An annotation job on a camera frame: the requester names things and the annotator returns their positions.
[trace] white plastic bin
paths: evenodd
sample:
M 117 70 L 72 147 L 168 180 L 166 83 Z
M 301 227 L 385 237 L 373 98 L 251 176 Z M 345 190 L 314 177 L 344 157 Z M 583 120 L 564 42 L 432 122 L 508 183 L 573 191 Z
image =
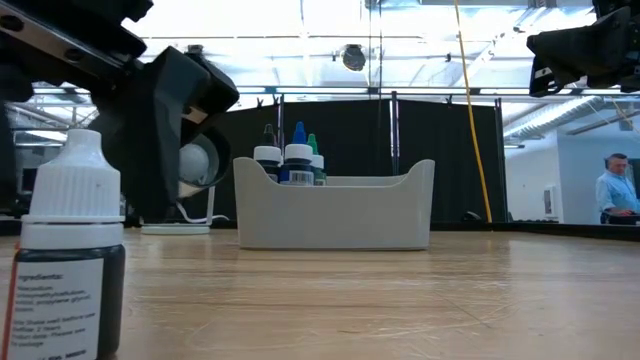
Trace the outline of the white plastic bin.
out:
M 275 183 L 250 158 L 233 162 L 240 246 L 246 249 L 424 250 L 435 162 L 394 177 Z

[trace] dropper bottle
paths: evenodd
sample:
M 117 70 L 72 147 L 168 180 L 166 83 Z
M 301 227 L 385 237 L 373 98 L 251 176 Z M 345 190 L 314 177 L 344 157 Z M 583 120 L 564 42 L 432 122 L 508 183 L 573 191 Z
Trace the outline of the dropper bottle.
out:
M 293 133 L 293 142 L 284 148 L 284 164 L 280 170 L 280 184 L 313 186 L 311 160 L 313 149 L 307 145 L 304 124 L 298 122 Z
M 38 168 L 22 217 L 3 360 L 103 359 L 116 352 L 123 220 L 120 172 L 105 160 L 100 133 L 69 130 L 58 157 Z
M 267 124 L 262 134 L 262 142 L 259 146 L 253 148 L 253 159 L 262 166 L 271 180 L 278 182 L 282 151 L 276 144 L 273 126 Z
M 311 167 L 313 168 L 313 184 L 315 186 L 325 186 L 327 184 L 327 174 L 324 172 L 324 156 L 318 154 L 318 143 L 316 142 L 316 135 L 309 134 L 309 140 L 307 145 L 313 149 L 313 155 L 311 156 Z

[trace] blue shirt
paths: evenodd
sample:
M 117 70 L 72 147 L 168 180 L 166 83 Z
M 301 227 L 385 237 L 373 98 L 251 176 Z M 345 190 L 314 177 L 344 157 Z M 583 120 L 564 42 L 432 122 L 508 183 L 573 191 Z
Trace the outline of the blue shirt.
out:
M 640 201 L 631 181 L 608 170 L 596 181 L 596 201 L 600 212 L 615 207 L 640 213 Z

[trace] man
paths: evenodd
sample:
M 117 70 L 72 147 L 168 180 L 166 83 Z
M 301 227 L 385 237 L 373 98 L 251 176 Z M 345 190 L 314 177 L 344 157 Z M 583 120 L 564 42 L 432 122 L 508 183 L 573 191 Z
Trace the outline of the man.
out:
M 602 224 L 635 225 L 635 219 L 630 216 L 640 213 L 640 202 L 633 184 L 625 176 L 628 165 L 626 155 L 613 154 L 607 158 L 607 170 L 596 181 Z

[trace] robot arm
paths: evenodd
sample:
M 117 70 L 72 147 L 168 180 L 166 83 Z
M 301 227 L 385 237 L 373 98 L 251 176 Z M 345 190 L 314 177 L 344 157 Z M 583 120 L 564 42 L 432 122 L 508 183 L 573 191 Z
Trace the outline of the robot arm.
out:
M 594 0 L 593 5 L 598 17 L 593 25 L 528 38 L 535 54 L 531 96 L 557 94 L 584 76 L 590 88 L 640 90 L 640 1 Z
M 151 6 L 149 0 L 0 0 L 0 102 L 27 101 L 35 81 L 89 90 L 100 113 L 90 128 L 102 133 L 123 193 L 141 216 L 162 218 L 180 196 L 182 146 L 209 139 L 220 164 L 211 184 L 224 175 L 229 145 L 212 122 L 239 94 L 201 48 L 169 47 L 151 63 L 137 60 L 146 46 L 120 24 L 142 19 Z

